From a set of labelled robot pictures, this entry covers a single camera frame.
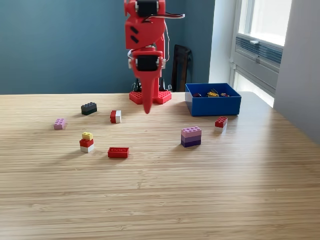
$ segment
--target yellow lego brick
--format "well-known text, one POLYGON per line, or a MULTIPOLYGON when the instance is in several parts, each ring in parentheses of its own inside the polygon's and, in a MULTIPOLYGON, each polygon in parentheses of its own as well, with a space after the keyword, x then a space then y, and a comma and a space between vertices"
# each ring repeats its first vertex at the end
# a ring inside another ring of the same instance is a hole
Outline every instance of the yellow lego brick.
POLYGON ((213 93, 213 92, 208 92, 208 97, 209 97, 209 98, 212 98, 212 97, 219 97, 219 95, 218 95, 218 94, 216 94, 216 93, 213 93))
POLYGON ((83 132, 82 133, 82 139, 86 139, 86 140, 92 140, 94 138, 94 135, 91 132, 83 132))

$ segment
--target black lego brick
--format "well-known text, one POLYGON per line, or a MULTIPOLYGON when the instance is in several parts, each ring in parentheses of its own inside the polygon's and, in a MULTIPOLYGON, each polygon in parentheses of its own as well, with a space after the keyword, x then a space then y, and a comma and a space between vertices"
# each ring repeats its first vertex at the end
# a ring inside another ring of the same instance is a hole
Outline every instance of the black lego brick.
POLYGON ((87 112, 87 111, 90 111, 91 109, 96 109, 96 108, 97 108, 97 104, 96 103, 89 102, 89 103, 81 106, 81 111, 82 112, 87 112))
POLYGON ((81 111, 81 114, 88 116, 88 115, 90 115, 90 114, 95 113, 96 111, 97 111, 97 108, 94 108, 94 109, 91 109, 91 110, 89 110, 89 111, 81 111))

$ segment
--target lego brick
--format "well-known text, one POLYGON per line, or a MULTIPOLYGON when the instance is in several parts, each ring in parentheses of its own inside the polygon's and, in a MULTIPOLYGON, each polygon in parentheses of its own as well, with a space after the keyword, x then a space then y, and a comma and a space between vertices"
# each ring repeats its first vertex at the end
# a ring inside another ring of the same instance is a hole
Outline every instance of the lego brick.
POLYGON ((216 98, 216 97, 219 97, 219 95, 214 92, 208 92, 208 97, 209 98, 216 98))
POLYGON ((192 146, 197 146, 201 144, 201 140, 197 141, 190 141, 190 142, 184 142, 181 141, 181 145, 184 146, 185 148, 192 147, 192 146))
POLYGON ((224 125, 224 127, 218 127, 218 126, 215 126, 214 127, 214 130, 217 131, 217 132, 220 132, 220 133, 223 133, 226 129, 227 129, 227 123, 224 125))
POLYGON ((81 111, 81 114, 88 116, 88 115, 90 115, 90 114, 95 113, 96 111, 97 111, 97 109, 94 108, 94 109, 91 109, 91 110, 89 110, 89 111, 81 111))
POLYGON ((114 159, 126 159, 129 156, 128 147, 110 147, 108 157, 114 159))
POLYGON ((192 94, 192 97, 194 97, 194 98, 202 98, 200 93, 192 94))
POLYGON ((172 98, 170 91, 160 91, 158 97, 153 98, 153 102, 156 104, 164 104, 172 98))
POLYGON ((81 140, 80 140, 80 146, 81 146, 81 147, 88 148, 88 147, 90 147, 92 144, 94 144, 94 139, 91 139, 91 140, 81 139, 81 140))
POLYGON ((142 92, 130 92, 129 99, 136 104, 142 104, 142 92))
POLYGON ((183 141, 185 143, 194 142, 194 141, 198 141, 198 140, 201 140, 201 135, 191 136, 191 137, 184 137, 183 135, 181 135, 181 141, 183 141))
POLYGON ((94 144, 92 144, 90 147, 80 146, 81 152, 84 152, 84 153, 87 153, 87 154, 90 153, 94 148, 95 148, 94 144))
POLYGON ((116 121, 116 113, 117 113, 116 110, 113 110, 113 111, 111 111, 111 113, 110 113, 110 122, 111 122, 112 124, 116 124, 116 123, 117 123, 117 121, 116 121))
POLYGON ((116 110, 112 110, 111 113, 110 113, 110 118, 115 118, 116 117, 116 113, 117 113, 116 110))
POLYGON ((121 123, 121 116, 116 116, 115 117, 115 123, 120 124, 121 123))
POLYGON ((90 111, 90 110, 96 109, 96 108, 97 108, 97 104, 96 103, 89 102, 89 103, 81 106, 81 112, 87 112, 87 111, 90 111))
POLYGON ((215 121, 214 126, 218 128, 223 128, 227 124, 227 122, 228 118, 225 116, 221 116, 215 121))
POLYGON ((117 110, 115 112, 115 123, 120 124, 121 123, 121 110, 117 110))
POLYGON ((53 124, 53 128, 55 130, 61 130, 65 128, 66 119, 65 118, 58 118, 55 123, 53 124))
POLYGON ((181 130, 181 135, 185 138, 201 135, 202 131, 198 126, 186 127, 181 130))
POLYGON ((94 138, 94 135, 91 132, 83 132, 82 139, 91 141, 94 138))
POLYGON ((115 111, 115 116, 116 117, 121 117, 121 110, 115 111))

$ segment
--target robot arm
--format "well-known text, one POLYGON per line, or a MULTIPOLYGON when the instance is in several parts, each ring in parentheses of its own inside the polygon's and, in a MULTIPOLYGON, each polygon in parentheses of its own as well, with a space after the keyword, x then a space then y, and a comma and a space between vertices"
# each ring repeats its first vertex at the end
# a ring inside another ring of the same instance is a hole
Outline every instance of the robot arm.
POLYGON ((165 18, 184 18, 184 14, 166 13, 165 0, 124 0, 125 45, 129 67, 142 87, 144 111, 148 114, 159 95, 159 78, 165 68, 165 18))

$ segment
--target pink lego brick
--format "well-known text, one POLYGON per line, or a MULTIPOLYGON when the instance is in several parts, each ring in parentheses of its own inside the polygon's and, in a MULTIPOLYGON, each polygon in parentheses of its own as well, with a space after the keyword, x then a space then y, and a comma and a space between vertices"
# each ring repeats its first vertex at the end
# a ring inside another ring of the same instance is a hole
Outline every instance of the pink lego brick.
POLYGON ((61 129, 64 129, 65 128, 65 124, 66 124, 66 119, 65 118, 58 118, 54 125, 53 125, 53 128, 55 130, 61 130, 61 129))
POLYGON ((201 135, 202 131, 198 126, 186 127, 181 130, 181 135, 185 138, 195 137, 201 135))

